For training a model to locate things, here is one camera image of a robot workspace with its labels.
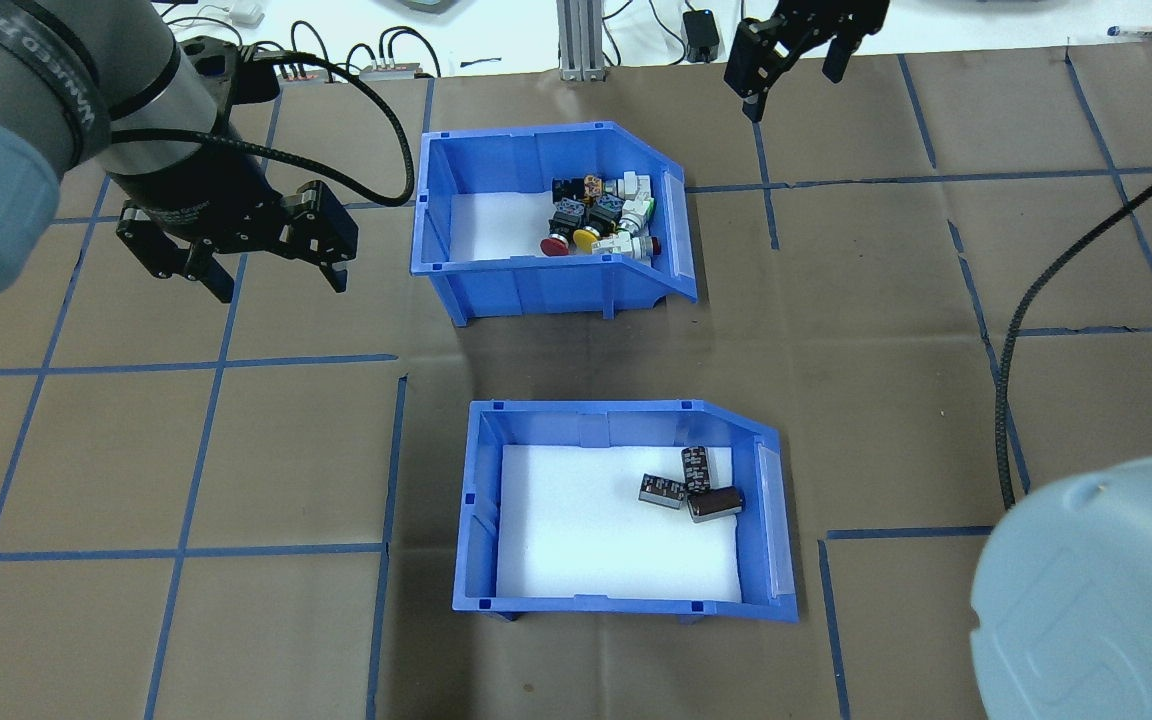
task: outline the blue plastic bin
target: blue plastic bin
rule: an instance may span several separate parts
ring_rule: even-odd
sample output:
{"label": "blue plastic bin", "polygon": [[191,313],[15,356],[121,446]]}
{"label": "blue plastic bin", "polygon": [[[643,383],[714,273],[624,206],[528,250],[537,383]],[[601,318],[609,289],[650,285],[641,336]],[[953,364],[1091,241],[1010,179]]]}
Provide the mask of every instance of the blue plastic bin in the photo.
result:
{"label": "blue plastic bin", "polygon": [[[745,497],[745,509],[736,515],[741,601],[498,596],[500,468],[507,445],[730,447],[732,484]],[[455,611],[488,612],[507,620],[521,612],[541,611],[645,612],[677,615],[684,621],[705,615],[787,623],[799,620],[780,439],[774,429],[728,414],[721,407],[698,400],[471,402],[460,501],[452,598]]]}
{"label": "blue plastic bin", "polygon": [[[627,172],[652,177],[657,206],[649,225],[660,241],[652,264],[621,255],[453,260],[453,197],[548,192],[553,179]],[[411,273],[429,276],[462,327],[500,314],[602,310],[612,318],[617,310],[653,306],[672,291],[698,298],[682,168],[616,123],[425,132],[417,188]],[[536,228],[536,241],[547,233]]]}

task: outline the cable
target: cable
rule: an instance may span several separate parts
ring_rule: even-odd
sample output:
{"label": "cable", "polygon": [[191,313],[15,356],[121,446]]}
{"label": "cable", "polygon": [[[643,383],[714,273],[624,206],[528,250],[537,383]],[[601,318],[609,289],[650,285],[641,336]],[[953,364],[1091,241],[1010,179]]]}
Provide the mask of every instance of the cable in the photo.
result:
{"label": "cable", "polygon": [[1151,197],[1152,184],[1144,188],[1144,191],[1135,196],[1128,204],[1115,210],[1114,214],[1101,220],[1101,223],[1092,228],[1092,232],[1084,234],[1078,242],[1070,245],[1069,250],[1062,252],[1060,258],[1056,258],[1048,265],[1038,275],[1038,279],[1029,286],[1025,295],[1021,296],[1020,305],[1016,306],[1015,313],[1011,314],[1011,321],[1007,324],[1007,334],[1002,342],[1002,355],[998,359],[998,385],[995,387],[995,396],[993,397],[993,401],[995,401],[993,406],[993,450],[995,450],[998,464],[998,486],[1002,490],[1002,505],[1007,510],[1010,510],[1011,506],[1016,503],[1016,497],[1011,492],[1011,465],[1007,458],[1007,414],[1010,411],[1010,407],[1007,404],[1007,384],[1011,377],[1011,356],[1016,350],[1016,336],[1020,334],[1020,324],[1024,321],[1029,305],[1032,304],[1038,291],[1051,281],[1052,275],[1059,273],[1069,260],[1074,259],[1075,255],[1087,249],[1087,245],[1091,245],[1092,241],[1101,237],[1109,228],[1119,223],[1119,220],[1134,213],[1139,205],[1146,204],[1146,200],[1151,199]]}
{"label": "cable", "polygon": [[655,0],[647,0],[647,5],[652,6],[652,17],[657,18],[657,24],[660,26],[660,29],[662,29],[664,31],[666,31],[667,33],[669,33],[669,37],[675,38],[675,40],[679,41],[679,45],[682,45],[682,55],[679,55],[679,59],[675,60],[675,61],[672,61],[672,63],[669,63],[669,65],[681,63],[682,59],[684,59],[687,56],[687,44],[685,44],[685,41],[682,41],[681,37],[677,37],[676,33],[672,31],[672,29],[667,28],[666,24],[664,24],[662,22],[660,22],[660,15],[657,14],[657,12],[655,12]]}
{"label": "cable", "polygon": [[[616,38],[612,37],[612,31],[611,29],[607,28],[607,20],[602,21],[602,31],[605,32],[605,35],[607,35],[608,40],[612,40],[613,53],[616,53],[616,62],[614,65],[621,65],[621,47],[616,45]],[[607,58],[607,53],[602,53],[602,55],[604,58]],[[613,65],[611,58],[608,58],[607,60],[608,60],[607,65]]]}
{"label": "cable", "polygon": [[394,41],[404,35],[410,35],[411,37],[415,37],[416,40],[420,40],[420,44],[425,46],[425,50],[429,50],[430,58],[434,59],[434,76],[442,77],[444,68],[438,63],[438,54],[434,53],[434,46],[430,45],[429,40],[425,40],[425,36],[416,32],[415,29],[399,29],[397,32],[389,36],[389,60],[394,59]]}
{"label": "cable", "polygon": [[[298,26],[310,28],[310,32],[314,33],[314,37],[319,41],[319,50],[323,50],[323,59],[325,61],[328,61],[329,63],[329,61],[332,61],[332,56],[328,55],[328,44],[326,44],[326,41],[323,41],[323,36],[319,35],[317,28],[311,26],[311,24],[306,23],[304,20],[296,20],[296,22],[291,23],[291,53],[298,53],[298,51],[301,51],[301,48],[296,46],[296,28]],[[306,77],[305,67],[303,67],[302,65],[300,69],[301,69],[301,77],[302,78]],[[328,74],[328,82],[332,82],[332,74]]]}
{"label": "cable", "polygon": [[351,179],[347,176],[347,174],[317,160],[302,158],[302,156],[294,156],[291,152],[283,152],[282,150],[274,150],[273,147],[265,147],[264,145],[255,145],[255,143],[251,142],[235,141],[233,137],[211,135],[211,132],[197,132],[188,131],[188,129],[169,128],[124,129],[123,131],[112,132],[109,142],[197,142],[202,145],[228,147],[229,150],[247,152],[249,156],[258,156],[259,158],[268,158],[275,162],[294,165],[294,167],[320,174],[320,176],[326,179],[334,179],[338,183],[348,187],[349,190],[366,197],[367,200],[376,202],[376,204],[385,205],[387,209],[396,209],[399,205],[403,205],[410,200],[412,189],[416,184],[416,173],[412,167],[412,152],[411,147],[407,145],[407,132],[403,131],[402,122],[397,119],[397,115],[394,114],[394,109],[391,108],[391,106],[381,99],[379,94],[376,94],[374,90],[367,88],[366,83],[354,77],[349,74],[349,70],[340,68],[339,65],[329,63],[329,61],[316,58],[314,55],[310,55],[308,53],[288,53],[287,58],[280,58],[279,61],[282,61],[282,63],[311,65],[312,67],[328,70],[328,73],[334,74],[334,76],[348,82],[349,85],[356,86],[358,91],[369,97],[372,103],[376,103],[376,107],[380,109],[380,112],[385,115],[385,119],[388,119],[389,124],[393,126],[394,132],[397,135],[397,149],[399,151],[402,151],[404,184],[401,194],[394,196],[380,195],[379,192],[371,190],[371,188],[365,184],[356,181],[356,179]]}
{"label": "cable", "polygon": [[[412,26],[387,26],[380,31],[380,37],[376,38],[376,51],[380,53],[381,60],[385,59],[385,37],[388,37],[389,32],[401,31],[401,29],[410,29],[412,32],[416,31],[416,28]],[[393,59],[393,44],[391,44],[389,59]]]}
{"label": "cable", "polygon": [[217,23],[219,26],[228,28],[229,32],[233,32],[234,36],[238,37],[238,46],[247,45],[247,43],[243,41],[243,33],[238,32],[237,28],[235,28],[232,24],[225,22],[225,20],[207,18],[207,17],[204,17],[204,15],[188,15],[188,17],[169,20],[169,22],[166,23],[166,24],[168,24],[168,26],[174,26],[174,24],[183,23],[187,20],[195,20],[194,24],[197,24],[197,20],[206,20],[206,22],[209,22],[209,23]]}
{"label": "cable", "polygon": [[[274,50],[278,50],[279,53],[287,53],[287,47],[283,47],[282,45],[279,45],[278,41],[273,41],[273,40],[252,41],[252,50],[260,50],[262,47],[266,47],[266,46],[274,47]],[[280,76],[283,76],[283,79],[291,79],[291,77],[288,77],[288,74],[287,74],[287,65],[280,65],[278,67],[278,74],[280,74]]]}
{"label": "cable", "polygon": [[371,65],[376,65],[376,53],[371,50],[370,45],[366,45],[365,41],[361,41],[359,44],[353,46],[349,50],[349,53],[346,54],[344,56],[346,69],[349,68],[349,65],[353,65],[353,54],[357,53],[358,50],[365,50],[367,52],[367,56],[371,58]]}
{"label": "cable", "polygon": [[626,0],[626,3],[621,5],[620,8],[616,9],[616,12],[612,13],[611,15],[602,15],[602,18],[604,20],[614,18],[614,17],[616,17],[616,15],[620,15],[621,13],[626,12],[626,8],[628,8],[628,6],[630,6],[632,3],[634,3],[634,0]]}
{"label": "cable", "polygon": [[[168,17],[168,13],[170,13],[172,10],[177,9],[181,5],[187,5],[187,3],[174,3],[173,6],[170,6],[170,8],[166,9],[166,10],[162,10],[162,14],[159,15],[159,17],[160,18]],[[192,3],[188,3],[188,5],[197,5],[197,0],[195,0]],[[223,5],[214,5],[214,3],[198,5],[197,12],[198,13],[203,13],[207,8],[211,8],[212,10],[220,10],[220,13],[225,13],[225,15],[227,15],[227,17],[229,15],[229,8],[225,8]],[[196,24],[198,24],[198,23],[197,22],[189,23],[188,26],[184,26],[184,29],[189,29],[191,26],[196,26]]]}

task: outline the black power adapter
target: black power adapter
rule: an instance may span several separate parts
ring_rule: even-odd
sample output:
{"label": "black power adapter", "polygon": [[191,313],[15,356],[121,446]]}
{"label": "black power adapter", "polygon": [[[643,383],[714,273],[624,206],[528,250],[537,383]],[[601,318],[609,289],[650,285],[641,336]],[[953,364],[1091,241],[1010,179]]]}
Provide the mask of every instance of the black power adapter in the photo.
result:
{"label": "black power adapter", "polygon": [[689,63],[708,63],[718,55],[718,24],[708,10],[689,10],[682,14],[682,36],[687,38],[685,59]]}

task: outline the storage bin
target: storage bin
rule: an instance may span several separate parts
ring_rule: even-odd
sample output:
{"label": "storage bin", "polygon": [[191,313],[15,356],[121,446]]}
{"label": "storage bin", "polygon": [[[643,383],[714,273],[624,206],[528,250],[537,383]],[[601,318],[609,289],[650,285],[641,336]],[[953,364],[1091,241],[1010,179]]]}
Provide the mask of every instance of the storage bin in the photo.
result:
{"label": "storage bin", "polygon": [[[623,255],[547,258],[553,179],[652,179],[650,264]],[[420,138],[411,273],[434,283],[452,321],[500,314],[653,306],[696,301],[682,168],[612,122],[425,132]]]}
{"label": "storage bin", "polygon": [[[468,423],[455,611],[799,617],[775,430],[699,400],[475,401]],[[690,446],[744,510],[692,523],[639,500]]]}

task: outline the power adapter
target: power adapter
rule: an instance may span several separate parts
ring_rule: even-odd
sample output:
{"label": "power adapter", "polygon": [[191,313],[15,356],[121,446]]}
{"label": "power adapter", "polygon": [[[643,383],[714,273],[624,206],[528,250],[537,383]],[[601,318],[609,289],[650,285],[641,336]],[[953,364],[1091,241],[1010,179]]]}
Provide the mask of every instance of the power adapter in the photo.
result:
{"label": "power adapter", "polygon": [[718,24],[708,10],[689,10],[682,14],[682,36],[687,38],[685,59],[689,63],[708,63],[718,55]]}
{"label": "power adapter", "polygon": [[236,26],[258,26],[265,20],[265,8],[260,0],[234,0],[229,6],[229,20]]}

